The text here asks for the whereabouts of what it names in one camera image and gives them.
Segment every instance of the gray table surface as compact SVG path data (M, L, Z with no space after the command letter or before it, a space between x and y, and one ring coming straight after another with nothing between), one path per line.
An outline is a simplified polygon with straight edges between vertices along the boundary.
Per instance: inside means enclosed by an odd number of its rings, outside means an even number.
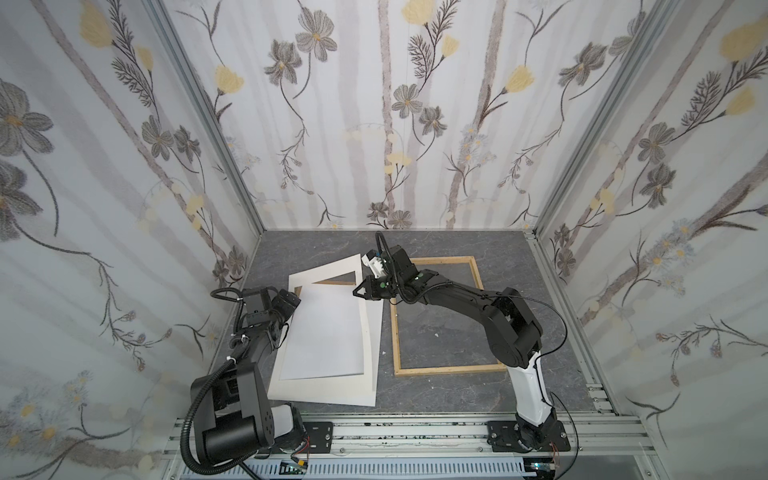
M541 272L522 232L392 231L390 246L410 257L475 257L487 290L507 286L522 295L550 302ZM246 279L248 288L288 287L288 276L355 253L376 248L372 231L267 231ZM466 265L428 266L451 280L472 285ZM528 303L544 330L543 350L556 347L564 334L561 321L546 306ZM398 305L402 368L493 363L479 324L437 306ZM375 407L295 402L303 412L514 412L515 393L507 372L395 377L392 327L384 308ZM215 365L228 354L223 346ZM269 385L274 353L260 370ZM594 410L570 343L541 360L546 386L570 411Z

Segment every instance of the black mounting plate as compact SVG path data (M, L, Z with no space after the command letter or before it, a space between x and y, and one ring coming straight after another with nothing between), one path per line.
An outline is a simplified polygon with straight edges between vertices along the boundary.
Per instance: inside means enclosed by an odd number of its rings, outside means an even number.
M310 437L310 453L331 453L333 424L331 422L304 422Z
M510 421L492 421L488 422L488 444L491 446L494 452L516 452L516 453L528 453L529 451L518 444L518 433L515 430L517 426L515 420ZM557 422L552 428L551 436L549 438L551 443L554 443L555 448L559 452L571 451L571 443L568 441L565 434L565 428L562 422ZM553 452L551 444L543 445L538 452Z

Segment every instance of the floral wallpaper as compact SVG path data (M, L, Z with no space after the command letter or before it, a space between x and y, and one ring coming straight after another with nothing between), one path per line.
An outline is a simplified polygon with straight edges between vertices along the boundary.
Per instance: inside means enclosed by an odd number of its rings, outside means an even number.
M538 232L615 400L678 480L765 476L744 440L768 428L767 15L683 2Z
M267 228L532 228L647 0L164 0Z
M257 237L140 3L5 2L0 71L0 470L160 478Z

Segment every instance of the wooden picture frame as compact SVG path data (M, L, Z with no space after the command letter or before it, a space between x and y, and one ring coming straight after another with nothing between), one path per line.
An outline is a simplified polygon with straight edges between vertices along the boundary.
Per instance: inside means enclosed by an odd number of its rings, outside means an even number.
M483 290L480 272L475 258L466 257L421 257L412 258L414 265L439 265L445 263L468 263L472 272L472 278L475 286ZM501 362L489 365L463 365L463 366L434 366L417 369L403 369L400 366L400 337L397 327L397 307L390 300L389 315L392 319L392 357L395 363L395 376L414 376L414 375L447 375L451 373L486 373L486 372L506 372L507 366Z

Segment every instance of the metal corner post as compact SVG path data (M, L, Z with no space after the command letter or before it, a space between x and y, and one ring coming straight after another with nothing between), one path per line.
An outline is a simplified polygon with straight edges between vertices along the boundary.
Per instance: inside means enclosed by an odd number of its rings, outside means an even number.
M608 122L621 106L624 96L632 86L632 82L650 57L656 41L667 27L674 11L680 4L680 0L657 0L651 8L647 19L641 26L637 40L633 42L627 53L627 58L621 63L619 71L608 87L608 91L598 105L597 111L587 126L584 136L579 140L573 150L571 158L566 163L565 169L554 183L549 198L541 209L535 232L538 234L549 228L549 223L554 219L558 208L565 201L566 195L576 181L581 168L589 158L595 144L600 139Z
M208 137L216 149L219 158L222 160L222 167L227 174L227 178L230 179L230 183L235 190L237 199L243 206L249 222L260 236L266 230L264 224L261 221L261 217L259 217L259 212L256 210L256 206L253 204L253 201L251 201L250 192L248 191L243 178L240 176L237 162L232 157L229 148L227 148L227 141L224 139L224 135L221 131L219 122L216 120L216 115L212 110L208 96L203 89L203 85L200 84L199 79L195 75L192 64L187 57L187 53L184 51L178 33L176 33L176 29L168 16L168 10L165 8L162 0L141 0L141 2L144 4L144 8L149 14L150 21L152 22L157 35L160 36L160 39L163 42L165 51L170 57L171 63L184 85L184 90L187 92L187 96L189 97L192 106L200 116Z

